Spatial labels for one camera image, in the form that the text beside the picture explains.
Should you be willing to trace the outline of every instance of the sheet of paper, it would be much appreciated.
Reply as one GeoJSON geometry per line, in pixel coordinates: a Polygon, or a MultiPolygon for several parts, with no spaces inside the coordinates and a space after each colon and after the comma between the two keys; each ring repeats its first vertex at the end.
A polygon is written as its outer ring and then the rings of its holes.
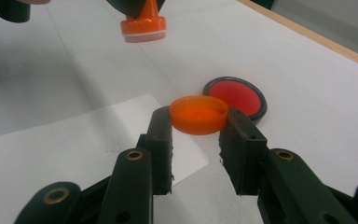
{"type": "MultiPolygon", "coordinates": [[[[111,175],[160,105],[147,94],[79,117],[0,136],[0,224],[13,223],[33,195],[57,181],[85,189],[111,175]]],[[[172,129],[173,184],[208,164],[190,135],[172,129]]]]}

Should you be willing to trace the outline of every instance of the hand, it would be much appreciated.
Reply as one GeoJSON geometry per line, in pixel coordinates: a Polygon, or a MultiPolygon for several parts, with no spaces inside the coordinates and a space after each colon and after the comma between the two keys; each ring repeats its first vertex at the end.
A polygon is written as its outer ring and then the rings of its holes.
{"type": "Polygon", "coordinates": [[[26,4],[33,4],[33,5],[43,5],[50,2],[50,0],[17,0],[17,1],[26,4]]]}

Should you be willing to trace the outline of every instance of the white table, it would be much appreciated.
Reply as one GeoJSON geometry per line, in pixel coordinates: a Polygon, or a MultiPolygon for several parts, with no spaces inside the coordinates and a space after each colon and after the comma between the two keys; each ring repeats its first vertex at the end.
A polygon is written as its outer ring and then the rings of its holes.
{"type": "MultiPolygon", "coordinates": [[[[240,77],[264,92],[270,148],[299,154],[322,181],[358,186],[358,63],[234,0],[167,1],[167,37],[124,43],[104,0],[33,6],[0,19],[0,135],[152,93],[162,105],[240,77]]],[[[256,197],[235,195],[217,135],[195,136],[210,164],[155,200],[155,223],[262,223],[256,197]]]]}

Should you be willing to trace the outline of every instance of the black cylinder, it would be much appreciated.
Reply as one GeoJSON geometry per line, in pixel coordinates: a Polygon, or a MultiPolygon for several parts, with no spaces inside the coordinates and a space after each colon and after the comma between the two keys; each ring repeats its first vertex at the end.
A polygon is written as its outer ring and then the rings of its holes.
{"type": "Polygon", "coordinates": [[[30,20],[31,5],[17,0],[0,0],[0,18],[12,22],[30,20]]]}

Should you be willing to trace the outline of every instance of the orange cap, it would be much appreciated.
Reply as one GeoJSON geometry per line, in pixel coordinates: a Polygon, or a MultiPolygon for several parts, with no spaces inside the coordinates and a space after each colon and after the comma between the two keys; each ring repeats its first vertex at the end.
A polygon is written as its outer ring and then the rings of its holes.
{"type": "Polygon", "coordinates": [[[165,18],[158,15],[156,0],[146,0],[141,15],[121,22],[121,32],[129,43],[158,40],[165,37],[165,18]]]}
{"type": "Polygon", "coordinates": [[[183,133],[209,134],[222,130],[227,123],[228,106],[212,96],[193,95],[171,103],[172,126],[183,133]]]}

